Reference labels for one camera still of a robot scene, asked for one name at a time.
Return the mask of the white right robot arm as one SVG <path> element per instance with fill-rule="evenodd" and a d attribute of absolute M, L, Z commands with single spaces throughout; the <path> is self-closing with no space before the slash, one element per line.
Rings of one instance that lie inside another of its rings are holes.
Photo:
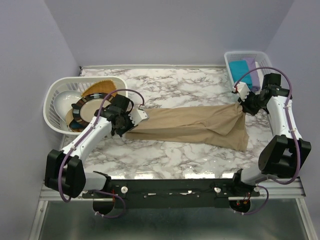
<path fill-rule="evenodd" d="M 247 192 L 248 186 L 255 187 L 268 179 L 281 185 L 292 183 L 311 152 L 311 143 L 303 140 L 295 123 L 292 89 L 283 88 L 281 78 L 277 73 L 266 74 L 259 93 L 252 92 L 242 81 L 233 85 L 232 92 L 239 96 L 243 112 L 254 116 L 264 110 L 272 132 L 257 166 L 235 173 L 238 179 L 230 183 L 230 191 L 236 196 Z"/>

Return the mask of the white rectangular plastic basket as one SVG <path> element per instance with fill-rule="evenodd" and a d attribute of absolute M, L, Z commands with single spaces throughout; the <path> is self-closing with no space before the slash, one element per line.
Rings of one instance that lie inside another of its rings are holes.
<path fill-rule="evenodd" d="M 261 68 L 259 70 L 262 71 L 263 80 L 264 80 L 264 75 L 270 74 L 273 72 L 271 69 L 262 68 L 262 67 L 272 67 L 272 64 L 269 60 L 269 57 L 264 52 L 252 51 L 252 50 L 250 50 L 250 51 L 248 51 L 248 50 L 247 51 L 228 51 L 224 54 L 224 60 L 226 63 L 227 72 L 228 72 L 229 80 L 231 82 L 231 86 L 233 86 L 235 84 L 235 82 L 234 82 L 232 74 L 231 74 L 229 63 L 234 62 L 234 61 L 241 61 L 241 60 L 244 60 L 245 58 L 254 58 L 254 60 L 259 64 L 259 68 Z"/>

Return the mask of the beige t shirt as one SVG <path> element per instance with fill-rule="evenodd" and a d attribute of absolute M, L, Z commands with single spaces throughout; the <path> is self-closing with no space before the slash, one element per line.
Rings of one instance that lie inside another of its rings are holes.
<path fill-rule="evenodd" d="M 150 108 L 149 119 L 125 134 L 131 140 L 203 143 L 247 150 L 246 115 L 237 103 L 215 106 Z"/>

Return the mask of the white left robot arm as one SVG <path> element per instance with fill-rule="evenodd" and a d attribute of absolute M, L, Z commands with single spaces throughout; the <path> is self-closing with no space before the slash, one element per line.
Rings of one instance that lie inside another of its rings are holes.
<path fill-rule="evenodd" d="M 135 111 L 133 101 L 119 94 L 111 99 L 108 106 L 101 106 L 73 142 L 62 150 L 53 149 L 49 152 L 45 186 L 58 191 L 66 203 L 83 191 L 94 191 L 101 198 L 107 197 L 111 191 L 111 178 L 101 172 L 85 172 L 84 163 L 105 136 L 123 136 L 137 126 L 137 121 L 131 118 L 131 113 Z"/>

